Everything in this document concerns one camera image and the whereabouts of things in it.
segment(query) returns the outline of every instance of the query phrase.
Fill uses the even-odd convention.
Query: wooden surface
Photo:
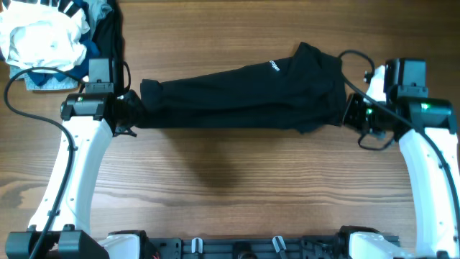
[[[354,48],[382,64],[426,58],[430,96],[460,114],[457,1],[174,1],[123,3],[132,87],[143,78],[187,78],[292,55],[300,41],[338,55]],[[0,65],[4,88],[8,69]],[[362,89],[367,64],[346,58]],[[68,93],[34,94],[15,83],[13,105],[59,119]],[[0,105],[0,250],[26,229],[58,153],[60,132]],[[408,172],[397,145],[357,147],[350,129],[300,135],[263,129],[135,130],[117,137],[98,175],[92,236],[146,230],[150,237],[329,235],[375,227],[415,245]]]

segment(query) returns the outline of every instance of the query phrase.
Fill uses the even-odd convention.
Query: blue cloth
[[[71,70],[67,71],[70,75],[77,78],[83,78],[88,75],[89,70],[89,60],[91,58],[98,58],[101,55],[101,52],[98,50],[96,44],[90,40],[85,40],[81,44],[86,46],[86,56],[83,62],[80,65],[76,65]],[[51,78],[56,78],[59,82],[66,79],[67,76],[61,73],[28,73],[30,79],[38,86],[45,85],[48,80]]]
[[[83,9],[85,12],[86,21],[89,22],[88,3],[84,2],[83,0],[73,0],[73,3]],[[74,68],[68,71],[70,75],[77,78],[83,78],[84,76],[88,75],[90,58],[98,58],[101,55],[96,44],[90,40],[90,32],[81,35],[80,43],[86,46],[85,59],[80,65],[76,65]],[[29,72],[27,75],[37,86],[44,86],[51,78],[56,78],[59,82],[67,78],[67,76],[64,76],[61,73]]]

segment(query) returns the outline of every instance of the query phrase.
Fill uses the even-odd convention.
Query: pile of clothes
[[[2,0],[2,6],[0,57],[10,65],[10,78],[39,66],[83,78],[90,58],[112,56],[111,46],[105,46],[112,39],[104,29],[120,24],[121,35],[121,14],[113,0]],[[28,90],[77,87],[53,71],[28,72],[21,79]]]

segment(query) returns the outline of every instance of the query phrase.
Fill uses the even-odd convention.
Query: wooden table
[[[361,50],[376,64],[427,61],[430,96],[460,114],[457,1],[174,1],[121,4],[132,87],[226,71],[292,55],[305,41],[325,53]],[[8,69],[0,65],[1,89]],[[358,58],[344,72],[366,89]],[[68,92],[11,90],[13,105],[59,119]],[[26,229],[58,153],[58,129],[0,105],[0,250]],[[146,230],[150,237],[329,235],[375,227],[415,246],[410,181],[397,145],[361,150],[358,135],[268,129],[135,130],[114,138],[98,175],[92,236]]]

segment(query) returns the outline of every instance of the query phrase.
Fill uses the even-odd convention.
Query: robotic arm
[[[368,93],[388,109],[424,129],[448,163],[456,197],[452,195],[453,190],[435,150],[420,133],[389,117],[358,94],[349,97],[344,115],[344,124],[363,137],[381,137],[386,131],[393,131],[394,141],[399,141],[408,165],[417,217],[415,255],[389,242],[377,230],[346,226],[330,239],[332,248],[327,253],[311,239],[284,240],[278,236],[272,240],[245,240],[255,245],[244,258],[268,256],[267,249],[273,254],[268,258],[305,258],[311,252],[308,243],[314,250],[323,249],[323,258],[460,258],[455,213],[460,188],[456,119],[448,101],[427,98],[424,65],[422,60],[390,60],[385,68],[377,69]],[[200,238],[176,240],[172,250],[166,250],[163,245],[156,245],[155,240],[149,240],[143,231],[115,232],[99,242],[89,237],[91,200],[102,157],[111,138],[134,125],[143,112],[142,103],[133,91],[118,99],[113,93],[114,87],[110,87],[113,81],[110,77],[104,80],[96,80],[90,75],[90,81],[97,83],[87,84],[86,94],[69,95],[61,107],[63,125],[71,132],[78,149],[58,214],[46,233],[38,258],[51,256],[49,250],[58,243],[60,258],[240,259],[234,252],[228,256],[222,252],[230,250],[225,245],[230,244],[233,249],[237,247],[239,241],[235,240],[228,243]],[[68,144],[63,135],[50,182],[27,231],[12,232],[8,237],[6,254],[9,258],[28,258],[36,245],[50,216],[67,157]],[[313,256],[319,258],[320,255],[314,252],[309,258]]]

